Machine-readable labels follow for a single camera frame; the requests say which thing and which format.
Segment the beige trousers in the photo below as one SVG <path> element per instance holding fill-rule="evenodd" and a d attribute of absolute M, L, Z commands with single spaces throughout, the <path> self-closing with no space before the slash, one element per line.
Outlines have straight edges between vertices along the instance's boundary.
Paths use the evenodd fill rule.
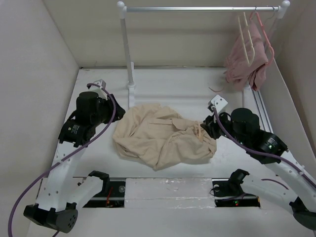
<path fill-rule="evenodd" d="M 113 141 L 119 156 L 153 170 L 209 163 L 217 151 L 216 141 L 199 121 L 183 118 L 159 103 L 130 108 L 118 122 Z"/>

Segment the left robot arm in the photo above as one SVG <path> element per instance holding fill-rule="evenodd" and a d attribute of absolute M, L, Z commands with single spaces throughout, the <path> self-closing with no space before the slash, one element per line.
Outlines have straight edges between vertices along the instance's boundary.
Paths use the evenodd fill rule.
<path fill-rule="evenodd" d="M 96 128 L 122 119 L 125 110 L 113 94 L 106 97 L 97 92 L 79 94 L 76 110 L 65 121 L 60 131 L 56 157 L 46 185 L 35 204 L 27 205 L 23 215 L 35 224 L 69 233 L 75 226 L 78 213 L 95 195 L 104 196 L 110 191 L 107 173 L 93 170 L 74 190 L 72 178 L 87 147 L 101 136 Z"/>

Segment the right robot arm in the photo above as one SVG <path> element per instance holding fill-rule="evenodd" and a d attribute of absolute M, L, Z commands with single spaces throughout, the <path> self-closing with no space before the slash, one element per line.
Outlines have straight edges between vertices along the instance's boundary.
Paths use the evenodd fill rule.
<path fill-rule="evenodd" d="M 316 181 L 296 160 L 288 160 L 282 154 L 286 144 L 275 134 L 261 130 L 259 118 L 247 108 L 238 108 L 231 114 L 213 113 L 201 124 L 213 139 L 221 136 L 233 141 L 246 153 L 273 171 L 286 184 L 275 187 L 271 179 L 260 179 L 249 172 L 237 169 L 228 180 L 214 184 L 210 194 L 223 201 L 233 201 L 251 194 L 278 205 L 293 215 L 302 226 L 316 229 Z"/>

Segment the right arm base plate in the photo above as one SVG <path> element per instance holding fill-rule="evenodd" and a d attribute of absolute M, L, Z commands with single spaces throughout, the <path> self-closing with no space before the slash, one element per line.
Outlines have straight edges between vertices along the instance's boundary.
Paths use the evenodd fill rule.
<path fill-rule="evenodd" d="M 228 179 L 212 179 L 212 188 L 209 194 L 214 197 L 215 207 L 257 207 L 260 200 L 257 196 L 244 193 L 242 190 L 233 190 L 228 187 Z"/>

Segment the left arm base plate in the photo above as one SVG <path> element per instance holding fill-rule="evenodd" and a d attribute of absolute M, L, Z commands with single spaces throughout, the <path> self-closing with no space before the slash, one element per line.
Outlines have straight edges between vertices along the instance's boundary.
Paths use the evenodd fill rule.
<path fill-rule="evenodd" d="M 122 208 L 125 200 L 125 179 L 110 180 L 106 193 L 96 194 L 84 208 Z"/>

